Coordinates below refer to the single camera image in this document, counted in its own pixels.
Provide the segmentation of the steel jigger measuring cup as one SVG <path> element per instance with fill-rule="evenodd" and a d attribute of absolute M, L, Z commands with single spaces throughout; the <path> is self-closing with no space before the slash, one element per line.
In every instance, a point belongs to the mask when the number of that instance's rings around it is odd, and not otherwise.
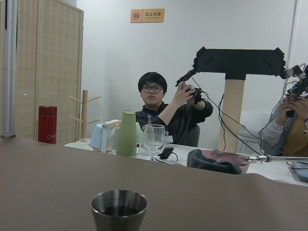
<path fill-rule="evenodd" d="M 91 211 L 98 231 L 138 231 L 148 208 L 146 197 L 128 190 L 96 195 Z"/>

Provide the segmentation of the green tall cup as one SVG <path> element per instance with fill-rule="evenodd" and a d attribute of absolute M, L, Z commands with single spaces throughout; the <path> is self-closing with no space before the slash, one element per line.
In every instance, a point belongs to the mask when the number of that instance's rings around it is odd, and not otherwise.
<path fill-rule="evenodd" d="M 133 111 L 123 111 L 116 154 L 133 157 L 137 150 L 136 115 Z"/>

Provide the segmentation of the light blue cup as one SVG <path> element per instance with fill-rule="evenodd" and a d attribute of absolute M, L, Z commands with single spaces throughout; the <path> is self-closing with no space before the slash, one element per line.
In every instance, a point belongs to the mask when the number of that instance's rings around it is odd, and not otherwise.
<path fill-rule="evenodd" d="M 91 136 L 90 146 L 100 150 L 102 147 L 102 136 L 103 136 L 103 125 L 102 123 L 99 123 L 95 126 L 95 129 Z"/>

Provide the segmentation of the glass oil dispenser bottle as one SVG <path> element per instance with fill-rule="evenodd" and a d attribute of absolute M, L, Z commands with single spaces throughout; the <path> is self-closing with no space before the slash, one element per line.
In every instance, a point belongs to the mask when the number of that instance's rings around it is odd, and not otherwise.
<path fill-rule="evenodd" d="M 150 155 L 154 150 L 154 128 L 152 126 L 152 117 L 147 116 L 147 125 L 144 128 L 144 149 L 147 155 Z"/>

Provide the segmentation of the clear wine glass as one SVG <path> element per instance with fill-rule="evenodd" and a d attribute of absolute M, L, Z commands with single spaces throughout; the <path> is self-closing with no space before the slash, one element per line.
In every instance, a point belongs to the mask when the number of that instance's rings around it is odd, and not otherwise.
<path fill-rule="evenodd" d="M 165 144 L 165 127 L 159 124 L 147 124 L 144 130 L 143 147 L 151 161 L 162 153 Z"/>

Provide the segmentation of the person with glasses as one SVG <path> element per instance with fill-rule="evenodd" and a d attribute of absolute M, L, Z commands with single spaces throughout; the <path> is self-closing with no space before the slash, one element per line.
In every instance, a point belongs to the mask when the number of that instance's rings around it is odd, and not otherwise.
<path fill-rule="evenodd" d="M 213 106 L 201 100 L 194 103 L 194 89 L 185 81 L 178 84 L 177 91 L 170 103 L 164 103 L 167 82 L 157 72 L 145 73 L 138 82 L 138 90 L 144 102 L 141 111 L 136 112 L 136 122 L 141 127 L 149 122 L 163 125 L 166 141 L 178 145 L 197 147 L 199 123 L 212 115 Z"/>

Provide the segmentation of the dark grey cloth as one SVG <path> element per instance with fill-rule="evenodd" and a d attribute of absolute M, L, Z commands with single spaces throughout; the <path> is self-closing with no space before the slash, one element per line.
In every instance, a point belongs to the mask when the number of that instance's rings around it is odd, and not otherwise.
<path fill-rule="evenodd" d="M 236 163 L 229 161 L 217 161 L 215 159 L 205 157 L 200 149 L 195 149 L 188 153 L 187 167 L 228 174 L 242 174 L 242 170 Z"/>

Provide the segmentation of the wooden mug tree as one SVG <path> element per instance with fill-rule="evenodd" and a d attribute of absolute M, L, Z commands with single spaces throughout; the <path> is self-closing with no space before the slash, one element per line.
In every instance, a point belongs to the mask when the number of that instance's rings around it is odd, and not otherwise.
<path fill-rule="evenodd" d="M 100 122 L 99 119 L 93 120 L 93 121 L 87 121 L 87 110 L 88 110 L 88 103 L 91 101 L 94 101 L 96 99 L 99 99 L 100 96 L 94 97 L 89 99 L 88 98 L 88 90 L 82 91 L 82 99 L 77 99 L 73 96 L 68 96 L 70 99 L 76 101 L 77 103 L 81 104 L 81 118 L 76 118 L 73 116 L 70 116 L 71 119 L 79 122 L 81 124 L 81 130 L 80 130 L 80 138 L 85 139 L 87 135 L 87 125 L 92 123 Z"/>

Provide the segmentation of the red thermos bottle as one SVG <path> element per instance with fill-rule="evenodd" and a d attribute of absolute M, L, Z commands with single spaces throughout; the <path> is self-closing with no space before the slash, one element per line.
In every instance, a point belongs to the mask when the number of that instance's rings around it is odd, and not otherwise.
<path fill-rule="evenodd" d="M 39 106 L 38 141 L 56 144 L 57 107 Z"/>

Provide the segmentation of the bamboo folding screen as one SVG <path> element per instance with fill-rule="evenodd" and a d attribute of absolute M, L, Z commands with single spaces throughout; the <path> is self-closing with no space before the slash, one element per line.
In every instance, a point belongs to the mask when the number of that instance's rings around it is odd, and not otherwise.
<path fill-rule="evenodd" d="M 39 112 L 55 107 L 45 139 L 75 141 L 80 114 L 83 11 L 63 0 L 0 3 L 0 136 L 42 137 Z"/>

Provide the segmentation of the person in yellow shirt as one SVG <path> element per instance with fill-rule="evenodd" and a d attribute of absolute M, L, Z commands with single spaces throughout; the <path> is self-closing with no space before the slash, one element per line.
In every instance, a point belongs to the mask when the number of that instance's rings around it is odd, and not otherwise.
<path fill-rule="evenodd" d="M 259 146 L 272 156 L 308 156 L 308 98 L 283 98 L 259 131 Z"/>

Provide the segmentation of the teach pendant tablet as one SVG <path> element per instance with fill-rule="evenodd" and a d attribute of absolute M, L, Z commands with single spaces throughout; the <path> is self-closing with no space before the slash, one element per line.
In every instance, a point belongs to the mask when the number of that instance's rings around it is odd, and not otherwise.
<path fill-rule="evenodd" d="M 302 182 L 308 182 L 308 163 L 307 162 L 292 162 L 292 169 Z"/>

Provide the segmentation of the orange wall sign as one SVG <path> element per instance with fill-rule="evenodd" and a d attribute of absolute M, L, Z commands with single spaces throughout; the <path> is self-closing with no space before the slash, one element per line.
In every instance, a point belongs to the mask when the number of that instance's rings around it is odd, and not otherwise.
<path fill-rule="evenodd" d="M 163 23 L 165 9 L 132 9 L 131 23 Z"/>

